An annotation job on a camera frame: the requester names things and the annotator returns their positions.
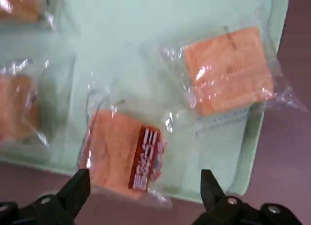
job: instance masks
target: red sticker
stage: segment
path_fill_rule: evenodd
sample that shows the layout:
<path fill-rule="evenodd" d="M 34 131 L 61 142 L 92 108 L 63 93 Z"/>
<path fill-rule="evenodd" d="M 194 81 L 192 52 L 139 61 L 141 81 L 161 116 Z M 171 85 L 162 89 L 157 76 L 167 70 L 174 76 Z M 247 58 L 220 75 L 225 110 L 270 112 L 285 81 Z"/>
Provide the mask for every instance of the red sticker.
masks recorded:
<path fill-rule="evenodd" d="M 133 161 L 129 189 L 146 192 L 153 173 L 161 131 L 151 126 L 142 126 Z"/>

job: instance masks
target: clear plastic bag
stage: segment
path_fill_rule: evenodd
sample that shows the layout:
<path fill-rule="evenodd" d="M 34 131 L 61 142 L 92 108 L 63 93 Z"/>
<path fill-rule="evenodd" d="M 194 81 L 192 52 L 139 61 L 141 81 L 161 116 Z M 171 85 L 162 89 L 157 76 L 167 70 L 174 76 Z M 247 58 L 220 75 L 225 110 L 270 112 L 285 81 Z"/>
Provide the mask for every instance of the clear plastic bag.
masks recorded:
<path fill-rule="evenodd" d="M 88 130 L 79 168 L 88 168 L 93 192 L 146 206 L 171 207 L 156 182 L 161 175 L 173 116 L 158 104 L 111 91 L 91 90 Z"/>
<path fill-rule="evenodd" d="M 11 24 L 55 29 L 59 3 L 60 0 L 0 0 L 0 30 L 11 28 Z"/>
<path fill-rule="evenodd" d="M 234 111 L 241 115 L 239 109 L 261 102 L 263 106 L 252 112 L 284 105 L 306 111 L 282 74 L 260 12 L 238 24 L 195 37 L 190 34 L 149 51 L 159 68 L 177 82 L 185 104 L 198 117 Z"/>
<path fill-rule="evenodd" d="M 69 109 L 74 62 L 69 54 L 16 59 L 0 67 L 1 159 L 45 161 L 51 157 L 50 144 L 60 139 L 58 131 L 63 132 L 66 122 L 60 113 Z M 64 84 L 70 87 L 69 93 L 56 88 Z"/>

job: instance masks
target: table surface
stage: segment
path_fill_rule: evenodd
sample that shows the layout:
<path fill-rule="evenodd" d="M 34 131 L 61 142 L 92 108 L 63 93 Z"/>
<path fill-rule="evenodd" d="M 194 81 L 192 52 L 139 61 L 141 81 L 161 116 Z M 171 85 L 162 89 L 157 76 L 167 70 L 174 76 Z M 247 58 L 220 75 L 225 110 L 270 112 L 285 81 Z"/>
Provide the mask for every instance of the table surface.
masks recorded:
<path fill-rule="evenodd" d="M 284 74 L 297 95 L 311 109 L 311 0 L 289 0 L 289 12 L 280 45 Z M 311 114 L 293 110 L 266 112 L 250 187 L 244 200 L 254 207 L 276 202 L 289 207 L 303 222 L 308 215 L 311 185 Z M 67 178 L 55 174 L 0 164 L 0 200 L 20 206 L 42 192 L 60 188 Z M 200 204 L 174 200 L 172 210 L 136 207 L 93 195 L 78 215 L 77 224 L 181 224 L 188 225 L 203 211 Z"/>

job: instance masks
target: packaged food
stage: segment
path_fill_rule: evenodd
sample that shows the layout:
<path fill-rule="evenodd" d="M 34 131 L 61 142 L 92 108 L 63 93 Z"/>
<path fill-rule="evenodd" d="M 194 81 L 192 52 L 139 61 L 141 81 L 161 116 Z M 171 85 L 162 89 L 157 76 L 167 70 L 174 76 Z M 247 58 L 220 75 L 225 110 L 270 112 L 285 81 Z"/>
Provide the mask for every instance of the packaged food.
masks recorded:
<path fill-rule="evenodd" d="M 74 55 L 16 59 L 0 67 L 0 157 L 46 161 L 61 153 Z"/>
<path fill-rule="evenodd" d="M 38 22 L 44 0 L 1 0 L 0 18 Z"/>
<path fill-rule="evenodd" d="M 89 95 L 88 130 L 79 168 L 89 169 L 93 191 L 138 202 L 153 195 L 161 205 L 169 205 L 170 200 L 152 185 L 161 175 L 166 138 L 173 131 L 170 118 L 165 119 L 162 108 L 136 99 L 110 99 L 105 92 Z"/>
<path fill-rule="evenodd" d="M 270 36 L 259 18 L 205 36 L 189 36 L 155 51 L 153 48 L 151 54 L 158 56 L 158 64 L 165 64 L 183 91 L 186 105 L 199 117 L 260 102 L 265 102 L 263 109 L 287 105 L 306 110 L 283 76 Z"/>
<path fill-rule="evenodd" d="M 0 141 L 23 140 L 39 128 L 37 85 L 27 75 L 0 75 Z"/>
<path fill-rule="evenodd" d="M 55 28 L 58 0 L 0 0 L 0 21 L 4 23 L 47 24 Z"/>

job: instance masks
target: light green tray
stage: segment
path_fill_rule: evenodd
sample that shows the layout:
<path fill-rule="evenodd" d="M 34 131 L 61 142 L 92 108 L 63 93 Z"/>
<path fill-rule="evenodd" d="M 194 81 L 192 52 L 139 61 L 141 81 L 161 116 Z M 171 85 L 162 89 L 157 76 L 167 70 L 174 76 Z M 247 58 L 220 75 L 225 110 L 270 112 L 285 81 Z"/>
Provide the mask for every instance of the light green tray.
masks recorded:
<path fill-rule="evenodd" d="M 258 7 L 270 11 L 270 33 L 278 46 L 288 0 L 66 0 L 66 5 L 74 30 L 64 29 L 67 31 L 60 35 L 23 32 L 0 39 L 1 60 L 46 49 L 74 49 L 77 53 L 65 141 L 53 142 L 49 162 L 13 155 L 1 155 L 0 161 L 73 174 L 86 131 L 87 85 L 92 72 L 102 86 L 110 85 L 118 76 L 127 90 L 140 97 L 169 100 L 174 92 L 151 77 L 134 49 L 165 33 L 178 33 L 183 27 L 205 24 L 213 30 L 253 14 Z M 204 153 L 200 152 L 193 131 L 175 136 L 165 154 L 170 165 L 164 166 L 159 186 L 168 195 L 200 202 L 200 169 L 205 167 L 214 170 L 224 190 L 244 194 L 262 119 L 263 114 L 210 131 Z M 224 133 L 229 133 L 227 139 L 223 138 Z"/>

